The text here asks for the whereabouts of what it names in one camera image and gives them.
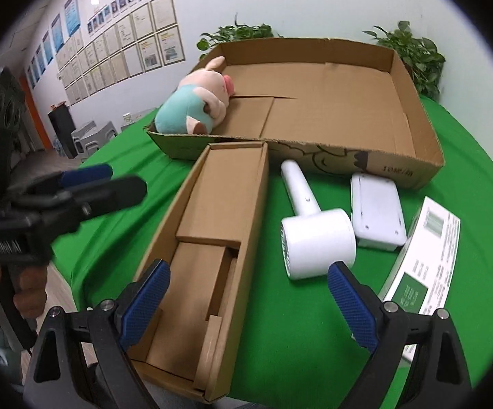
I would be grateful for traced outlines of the right potted green plant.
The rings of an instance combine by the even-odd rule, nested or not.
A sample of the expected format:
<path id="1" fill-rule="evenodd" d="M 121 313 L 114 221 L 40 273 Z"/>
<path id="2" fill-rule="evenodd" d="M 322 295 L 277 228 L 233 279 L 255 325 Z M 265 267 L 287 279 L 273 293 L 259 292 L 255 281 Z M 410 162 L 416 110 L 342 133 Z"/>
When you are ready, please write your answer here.
<path id="1" fill-rule="evenodd" d="M 431 100 L 440 100 L 440 82 L 446 59 L 436 43 L 426 37 L 415 37 L 410 22 L 400 20 L 393 30 L 373 26 L 364 31 L 377 45 L 390 48 L 398 53 L 405 64 L 417 92 Z"/>

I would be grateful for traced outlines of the large shallow cardboard tray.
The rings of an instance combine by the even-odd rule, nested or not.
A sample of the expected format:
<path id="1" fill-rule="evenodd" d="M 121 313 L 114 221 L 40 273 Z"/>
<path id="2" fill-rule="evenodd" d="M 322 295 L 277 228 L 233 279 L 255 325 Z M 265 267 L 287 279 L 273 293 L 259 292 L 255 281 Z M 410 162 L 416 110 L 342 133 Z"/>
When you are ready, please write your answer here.
<path id="1" fill-rule="evenodd" d="M 391 49 L 339 39 L 268 38 L 223 43 L 220 71 L 235 93 L 208 135 L 149 137 L 173 159 L 194 160 L 211 143 L 264 141 L 275 162 L 307 172 L 363 172 L 418 189 L 444 155 L 417 90 Z"/>

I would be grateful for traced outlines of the potted green plant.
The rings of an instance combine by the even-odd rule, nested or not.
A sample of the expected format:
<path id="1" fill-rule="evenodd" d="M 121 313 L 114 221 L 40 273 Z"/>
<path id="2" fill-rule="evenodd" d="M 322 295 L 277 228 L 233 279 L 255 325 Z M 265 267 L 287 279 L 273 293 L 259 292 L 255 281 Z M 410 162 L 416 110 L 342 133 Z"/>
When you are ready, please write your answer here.
<path id="1" fill-rule="evenodd" d="M 273 31 L 271 25 L 261 23 L 258 25 L 248 25 L 239 23 L 234 18 L 232 24 L 220 26 L 214 32 L 203 32 L 197 42 L 197 50 L 201 53 L 199 59 L 202 60 L 210 50 L 222 43 L 235 43 L 239 41 L 280 38 L 280 35 Z"/>
<path id="2" fill-rule="evenodd" d="M 364 31 L 377 45 L 390 48 L 398 53 L 405 64 L 417 92 L 431 100 L 440 100 L 440 82 L 446 59 L 436 43 L 426 37 L 415 37 L 410 22 L 400 20 L 393 30 L 373 26 Z"/>

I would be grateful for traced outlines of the left potted green plant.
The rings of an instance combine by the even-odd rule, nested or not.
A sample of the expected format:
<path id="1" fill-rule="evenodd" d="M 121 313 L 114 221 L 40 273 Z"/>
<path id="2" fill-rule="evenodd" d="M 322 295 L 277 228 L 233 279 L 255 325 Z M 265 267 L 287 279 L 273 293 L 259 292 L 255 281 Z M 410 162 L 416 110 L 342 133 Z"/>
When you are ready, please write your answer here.
<path id="1" fill-rule="evenodd" d="M 201 53 L 199 59 L 202 60 L 210 50 L 222 43 L 235 43 L 239 41 L 280 38 L 280 35 L 273 31 L 271 25 L 261 23 L 258 25 L 248 25 L 239 23 L 234 18 L 232 24 L 220 26 L 214 32 L 203 32 L 197 42 L 197 50 Z"/>

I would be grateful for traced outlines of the pink pig plush toy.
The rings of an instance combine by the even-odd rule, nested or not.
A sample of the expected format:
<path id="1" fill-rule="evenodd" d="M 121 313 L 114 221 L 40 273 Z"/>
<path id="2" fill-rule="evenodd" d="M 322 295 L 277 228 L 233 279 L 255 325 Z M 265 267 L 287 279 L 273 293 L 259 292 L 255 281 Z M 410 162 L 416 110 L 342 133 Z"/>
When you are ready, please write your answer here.
<path id="1" fill-rule="evenodd" d="M 224 56 L 185 76 L 168 100 L 158 109 L 154 128 L 165 135 L 209 135 L 227 114 L 232 95 L 232 78 L 219 72 Z"/>

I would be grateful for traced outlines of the narrow cardboard box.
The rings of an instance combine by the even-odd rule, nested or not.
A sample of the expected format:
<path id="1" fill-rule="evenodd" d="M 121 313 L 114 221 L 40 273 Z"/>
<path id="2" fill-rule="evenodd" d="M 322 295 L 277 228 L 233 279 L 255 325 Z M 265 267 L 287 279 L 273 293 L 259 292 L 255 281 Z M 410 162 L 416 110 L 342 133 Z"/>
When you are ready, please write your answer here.
<path id="1" fill-rule="evenodd" d="M 178 190 L 137 271 L 168 262 L 170 286 L 128 351 L 143 379 L 212 403 L 228 394 L 265 207 L 264 142 L 207 145 Z"/>

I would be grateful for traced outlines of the white plastic device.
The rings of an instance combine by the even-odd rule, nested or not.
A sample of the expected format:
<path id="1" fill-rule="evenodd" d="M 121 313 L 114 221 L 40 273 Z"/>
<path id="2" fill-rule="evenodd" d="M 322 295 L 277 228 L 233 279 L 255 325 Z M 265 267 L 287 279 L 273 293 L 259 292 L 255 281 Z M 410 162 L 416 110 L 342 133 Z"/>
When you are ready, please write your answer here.
<path id="1" fill-rule="evenodd" d="M 351 177 L 351 222 L 357 245 L 395 251 L 406 241 L 405 219 L 396 184 L 380 176 Z"/>

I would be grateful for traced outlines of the white green printed carton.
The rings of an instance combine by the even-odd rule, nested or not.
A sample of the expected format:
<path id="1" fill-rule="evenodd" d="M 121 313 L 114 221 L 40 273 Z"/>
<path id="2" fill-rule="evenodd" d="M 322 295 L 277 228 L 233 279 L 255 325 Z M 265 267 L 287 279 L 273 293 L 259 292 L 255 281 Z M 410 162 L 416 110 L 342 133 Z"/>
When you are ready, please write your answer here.
<path id="1" fill-rule="evenodd" d="M 461 220 L 435 200 L 424 198 L 391 272 L 380 290 L 409 313 L 432 315 L 445 307 L 453 279 Z"/>

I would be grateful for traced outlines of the white handheld lint remover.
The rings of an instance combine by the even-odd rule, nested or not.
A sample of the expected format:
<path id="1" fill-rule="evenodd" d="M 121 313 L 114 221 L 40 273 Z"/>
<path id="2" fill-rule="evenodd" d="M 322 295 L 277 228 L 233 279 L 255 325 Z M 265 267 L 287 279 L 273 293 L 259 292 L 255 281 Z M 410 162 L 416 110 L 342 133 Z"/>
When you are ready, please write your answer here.
<path id="1" fill-rule="evenodd" d="M 306 177 L 294 160 L 280 165 L 280 172 L 294 215 L 280 225 L 284 267 L 293 281 L 323 276 L 335 261 L 352 267 L 357 242 L 347 213 L 342 209 L 323 211 Z"/>

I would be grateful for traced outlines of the black cabinet in background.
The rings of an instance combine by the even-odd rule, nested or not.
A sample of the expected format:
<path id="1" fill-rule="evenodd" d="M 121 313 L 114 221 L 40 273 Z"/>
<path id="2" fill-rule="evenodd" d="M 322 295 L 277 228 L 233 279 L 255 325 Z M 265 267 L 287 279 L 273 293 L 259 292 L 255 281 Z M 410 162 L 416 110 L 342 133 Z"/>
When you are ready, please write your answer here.
<path id="1" fill-rule="evenodd" d="M 48 118 L 57 135 L 57 138 L 68 158 L 75 159 L 78 156 L 71 133 L 76 126 L 73 122 L 69 107 L 65 103 L 53 105 L 48 113 Z"/>

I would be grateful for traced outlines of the framed certificates on wall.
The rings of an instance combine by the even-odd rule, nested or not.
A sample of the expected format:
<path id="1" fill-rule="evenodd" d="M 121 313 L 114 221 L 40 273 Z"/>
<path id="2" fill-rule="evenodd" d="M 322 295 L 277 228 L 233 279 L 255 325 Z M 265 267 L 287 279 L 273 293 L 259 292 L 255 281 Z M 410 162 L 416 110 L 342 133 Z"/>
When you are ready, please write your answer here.
<path id="1" fill-rule="evenodd" d="M 65 100 L 77 104 L 128 78 L 185 60 L 174 0 L 149 0 L 89 43 L 75 31 L 53 54 Z"/>

